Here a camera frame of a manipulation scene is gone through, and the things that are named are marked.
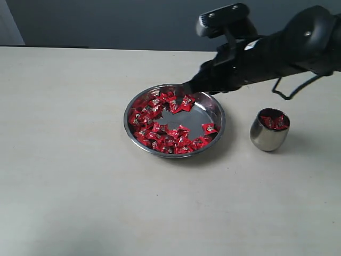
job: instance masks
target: stainless steel bowl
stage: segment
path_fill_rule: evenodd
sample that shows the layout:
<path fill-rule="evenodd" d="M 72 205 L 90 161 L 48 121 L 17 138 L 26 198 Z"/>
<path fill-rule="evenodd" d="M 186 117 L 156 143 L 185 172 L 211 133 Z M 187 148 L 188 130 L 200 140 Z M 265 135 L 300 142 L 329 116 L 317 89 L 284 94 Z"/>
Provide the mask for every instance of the stainless steel bowl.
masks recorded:
<path fill-rule="evenodd" d="M 218 128 L 215 138 L 205 147 L 187 154 L 166 154 L 150 149 L 141 144 L 133 135 L 133 128 L 128 122 L 128 118 L 137 103 L 147 103 L 151 97 L 159 95 L 160 92 L 173 91 L 179 98 L 184 96 L 183 86 L 181 84 L 164 84 L 149 88 L 139 93 L 134 99 L 131 100 L 124 113 L 124 128 L 131 138 L 131 140 L 143 150 L 152 153 L 154 155 L 166 158 L 182 158 L 189 157 L 211 147 L 215 144 L 225 129 L 225 113 L 219 102 L 214 99 L 210 94 L 198 92 L 191 96 L 195 98 L 196 103 L 192 107 L 190 112 L 182 111 L 177 114 L 172 114 L 166 110 L 162 113 L 162 119 L 158 119 L 160 124 L 168 124 L 169 129 L 177 128 L 180 124 L 190 129 L 189 139 L 193 140 L 199 136 L 204 135 L 201 125 L 205 123 L 214 123 Z"/>

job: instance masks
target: white table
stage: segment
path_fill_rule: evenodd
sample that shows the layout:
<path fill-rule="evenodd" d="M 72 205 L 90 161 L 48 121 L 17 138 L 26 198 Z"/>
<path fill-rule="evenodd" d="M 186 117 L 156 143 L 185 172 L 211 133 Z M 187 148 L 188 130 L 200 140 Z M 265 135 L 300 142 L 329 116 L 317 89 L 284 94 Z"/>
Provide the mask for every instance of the white table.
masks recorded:
<path fill-rule="evenodd" d="M 274 81 L 217 95 L 228 126 L 198 157 L 156 158 L 126 135 L 131 98 L 213 56 L 0 48 L 0 255 L 339 255 L 341 75 L 292 101 Z M 272 154 L 249 139 L 265 107 L 291 119 Z"/>

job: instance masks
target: gray wall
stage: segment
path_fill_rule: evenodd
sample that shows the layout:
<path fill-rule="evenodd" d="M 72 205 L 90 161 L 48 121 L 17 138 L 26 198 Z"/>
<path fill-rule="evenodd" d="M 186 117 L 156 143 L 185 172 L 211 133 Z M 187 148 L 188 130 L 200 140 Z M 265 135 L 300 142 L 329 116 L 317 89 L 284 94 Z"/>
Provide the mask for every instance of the gray wall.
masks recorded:
<path fill-rule="evenodd" d="M 213 51 L 222 38 L 199 38 L 199 14 L 231 0 L 7 0 L 26 44 L 91 48 Z M 338 0 L 245 0 L 260 34 L 284 27 L 298 11 L 320 4 L 341 13 Z"/>

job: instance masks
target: metal cup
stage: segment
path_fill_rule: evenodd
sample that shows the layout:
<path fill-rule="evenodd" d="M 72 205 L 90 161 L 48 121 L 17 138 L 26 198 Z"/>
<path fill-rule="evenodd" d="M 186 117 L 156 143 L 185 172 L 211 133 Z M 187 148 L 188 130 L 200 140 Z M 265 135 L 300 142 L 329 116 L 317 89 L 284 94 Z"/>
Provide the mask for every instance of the metal cup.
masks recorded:
<path fill-rule="evenodd" d="M 261 116 L 278 118 L 284 116 L 283 122 L 288 127 L 283 130 L 271 130 L 267 128 Z M 265 108 L 261 110 L 250 129 L 250 138 L 253 144 L 263 151 L 273 151 L 278 149 L 284 142 L 290 127 L 288 116 L 278 109 Z"/>

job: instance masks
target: robotic arm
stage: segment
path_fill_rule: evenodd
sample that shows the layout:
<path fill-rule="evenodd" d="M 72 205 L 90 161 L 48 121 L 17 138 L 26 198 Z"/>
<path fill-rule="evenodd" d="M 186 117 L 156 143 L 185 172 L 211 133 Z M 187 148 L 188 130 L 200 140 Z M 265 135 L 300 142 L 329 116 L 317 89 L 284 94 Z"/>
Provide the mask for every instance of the robotic arm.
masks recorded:
<path fill-rule="evenodd" d="M 258 35 L 248 15 L 249 8 L 238 3 L 199 17 L 199 36 L 224 35 L 228 43 L 218 47 L 215 58 L 203 63 L 193 79 L 184 83 L 186 93 L 226 93 L 277 78 L 272 91 L 290 100 L 317 79 L 341 71 L 341 14 L 314 6 L 270 36 Z M 282 77 L 306 71 L 316 76 L 291 95 L 276 90 Z"/>

